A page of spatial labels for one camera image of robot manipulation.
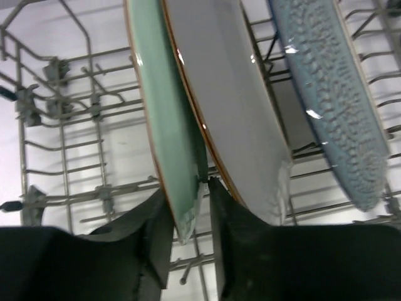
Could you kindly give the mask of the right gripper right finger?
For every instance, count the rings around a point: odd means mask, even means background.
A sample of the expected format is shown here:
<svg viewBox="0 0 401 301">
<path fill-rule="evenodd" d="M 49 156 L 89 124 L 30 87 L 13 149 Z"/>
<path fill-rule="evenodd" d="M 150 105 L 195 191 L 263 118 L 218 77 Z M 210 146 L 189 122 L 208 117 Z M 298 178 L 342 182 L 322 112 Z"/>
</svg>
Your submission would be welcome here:
<svg viewBox="0 0 401 301">
<path fill-rule="evenodd" d="M 271 226 L 209 180 L 220 300 L 399 300 L 400 231 Z"/>
</svg>

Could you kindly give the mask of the green plate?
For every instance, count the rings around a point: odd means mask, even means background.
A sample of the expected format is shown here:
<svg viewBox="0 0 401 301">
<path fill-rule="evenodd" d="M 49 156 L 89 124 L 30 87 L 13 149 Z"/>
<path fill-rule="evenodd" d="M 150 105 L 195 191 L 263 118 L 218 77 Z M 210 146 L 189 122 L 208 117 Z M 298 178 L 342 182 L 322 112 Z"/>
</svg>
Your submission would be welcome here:
<svg viewBox="0 0 401 301">
<path fill-rule="evenodd" d="M 178 239 L 186 244 L 206 193 L 206 146 L 180 77 L 162 3 L 125 1 L 124 13 L 154 166 Z"/>
</svg>

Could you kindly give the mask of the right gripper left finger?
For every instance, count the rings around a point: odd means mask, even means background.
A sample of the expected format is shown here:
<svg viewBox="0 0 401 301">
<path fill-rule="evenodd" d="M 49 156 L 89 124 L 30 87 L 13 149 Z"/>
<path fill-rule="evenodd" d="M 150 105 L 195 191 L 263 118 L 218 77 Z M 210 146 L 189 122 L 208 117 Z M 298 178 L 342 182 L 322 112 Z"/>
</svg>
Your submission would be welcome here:
<svg viewBox="0 0 401 301">
<path fill-rule="evenodd" d="M 1 228 L 2 300 L 159 300 L 174 221 L 165 194 L 87 235 L 50 226 Z"/>
</svg>

